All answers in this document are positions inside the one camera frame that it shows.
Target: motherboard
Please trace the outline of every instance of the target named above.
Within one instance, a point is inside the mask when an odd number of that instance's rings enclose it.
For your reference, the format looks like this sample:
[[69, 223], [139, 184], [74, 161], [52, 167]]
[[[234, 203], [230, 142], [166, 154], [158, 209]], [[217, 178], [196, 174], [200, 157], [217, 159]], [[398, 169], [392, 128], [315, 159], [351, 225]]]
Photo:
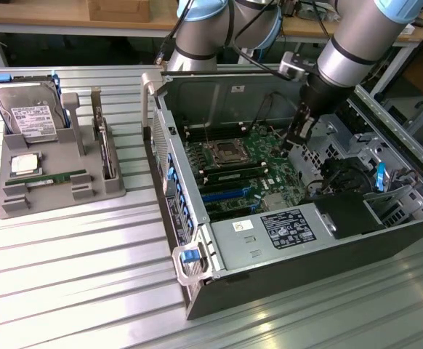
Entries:
[[191, 138], [185, 151], [212, 222], [285, 209], [304, 198], [302, 173], [280, 152], [282, 136], [270, 125], [232, 139]]

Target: cardboard box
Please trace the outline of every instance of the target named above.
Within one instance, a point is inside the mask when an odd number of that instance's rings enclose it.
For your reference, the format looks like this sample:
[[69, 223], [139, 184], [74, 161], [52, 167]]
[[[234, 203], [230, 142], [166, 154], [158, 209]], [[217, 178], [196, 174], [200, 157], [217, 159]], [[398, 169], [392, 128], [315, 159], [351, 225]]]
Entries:
[[150, 0], [87, 0], [90, 20], [107, 22], [150, 21]]

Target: slotted aluminum surface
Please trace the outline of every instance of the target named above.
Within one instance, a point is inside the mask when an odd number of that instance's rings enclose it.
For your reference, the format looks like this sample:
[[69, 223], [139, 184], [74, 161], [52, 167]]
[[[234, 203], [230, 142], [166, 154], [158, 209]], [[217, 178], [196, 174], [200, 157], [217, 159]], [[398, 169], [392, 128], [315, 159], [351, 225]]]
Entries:
[[146, 68], [55, 68], [63, 91], [81, 95], [82, 124], [90, 88], [102, 87], [128, 193], [0, 220], [0, 349], [423, 348], [423, 240], [390, 260], [185, 320], [140, 136]]

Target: green circuit board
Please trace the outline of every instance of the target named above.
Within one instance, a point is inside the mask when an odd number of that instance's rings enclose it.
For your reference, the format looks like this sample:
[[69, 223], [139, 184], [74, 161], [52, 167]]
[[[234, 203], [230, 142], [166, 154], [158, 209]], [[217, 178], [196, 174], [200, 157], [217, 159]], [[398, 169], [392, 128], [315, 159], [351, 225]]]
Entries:
[[[207, 195], [225, 196], [230, 190], [246, 191], [246, 195], [239, 198], [211, 202], [204, 199], [212, 221], [296, 206], [304, 198], [305, 185], [301, 174], [287, 157], [281, 156], [281, 141], [278, 130], [256, 125], [242, 138], [185, 143], [203, 199]], [[265, 165], [252, 167], [261, 163]], [[203, 172], [209, 172], [206, 182]]]

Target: hard drive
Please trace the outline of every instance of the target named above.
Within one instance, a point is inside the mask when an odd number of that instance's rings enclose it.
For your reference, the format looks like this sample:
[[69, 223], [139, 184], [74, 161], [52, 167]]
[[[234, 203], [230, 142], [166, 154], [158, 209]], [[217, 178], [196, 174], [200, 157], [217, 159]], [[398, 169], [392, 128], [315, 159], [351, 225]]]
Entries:
[[0, 114], [7, 133], [21, 133], [27, 143], [56, 140], [56, 130], [69, 126], [56, 75], [12, 78], [1, 74]]

